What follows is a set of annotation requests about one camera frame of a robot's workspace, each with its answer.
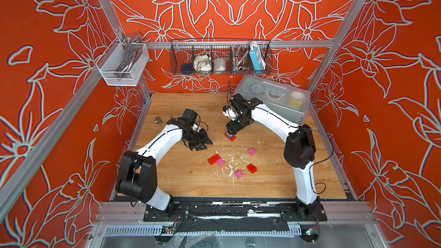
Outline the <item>long red lego brick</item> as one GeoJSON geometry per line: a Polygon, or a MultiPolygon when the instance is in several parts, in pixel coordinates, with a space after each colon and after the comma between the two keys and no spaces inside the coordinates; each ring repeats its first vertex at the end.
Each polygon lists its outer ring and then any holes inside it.
{"type": "Polygon", "coordinates": [[[214,164],[216,164],[218,162],[218,160],[220,160],[221,157],[218,154],[215,154],[214,156],[210,157],[208,159],[208,163],[213,166],[214,164]]]}

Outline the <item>pink lego brick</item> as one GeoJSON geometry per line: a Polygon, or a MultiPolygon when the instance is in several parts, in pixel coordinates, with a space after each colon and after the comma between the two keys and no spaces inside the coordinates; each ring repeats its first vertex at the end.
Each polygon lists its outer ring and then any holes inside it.
{"type": "Polygon", "coordinates": [[[254,155],[256,154],[256,151],[255,151],[253,148],[250,148],[250,149],[248,150],[248,154],[249,154],[250,156],[254,156],[254,155]]]}
{"type": "Polygon", "coordinates": [[[217,160],[217,164],[218,166],[223,166],[225,164],[225,161],[220,158],[219,160],[217,160]]]}
{"type": "Polygon", "coordinates": [[[235,171],[234,174],[235,174],[237,179],[242,179],[243,178],[243,172],[241,170],[235,171]]]}

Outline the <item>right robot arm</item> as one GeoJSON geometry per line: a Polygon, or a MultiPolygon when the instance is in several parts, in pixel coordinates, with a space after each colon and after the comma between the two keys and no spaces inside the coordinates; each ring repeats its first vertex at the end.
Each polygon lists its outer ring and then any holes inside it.
{"type": "Polygon", "coordinates": [[[241,94],[233,95],[222,111],[224,116],[230,118],[226,125],[230,136],[235,136],[253,122],[258,122],[284,141],[284,159],[295,174],[296,213],[301,219],[313,216],[320,201],[313,176],[317,149],[312,129],[306,124],[298,125],[283,118],[257,98],[247,101],[241,94]]]}

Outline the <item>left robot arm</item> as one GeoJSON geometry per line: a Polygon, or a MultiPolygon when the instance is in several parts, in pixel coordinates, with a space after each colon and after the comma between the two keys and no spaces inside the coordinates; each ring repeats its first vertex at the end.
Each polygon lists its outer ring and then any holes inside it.
{"type": "Polygon", "coordinates": [[[116,192],[155,210],[173,212],[173,197],[158,187],[157,164],[178,142],[191,151],[206,150],[212,145],[201,123],[196,111],[185,109],[181,117],[170,119],[151,142],[137,151],[126,151],[120,162],[116,192]]]}

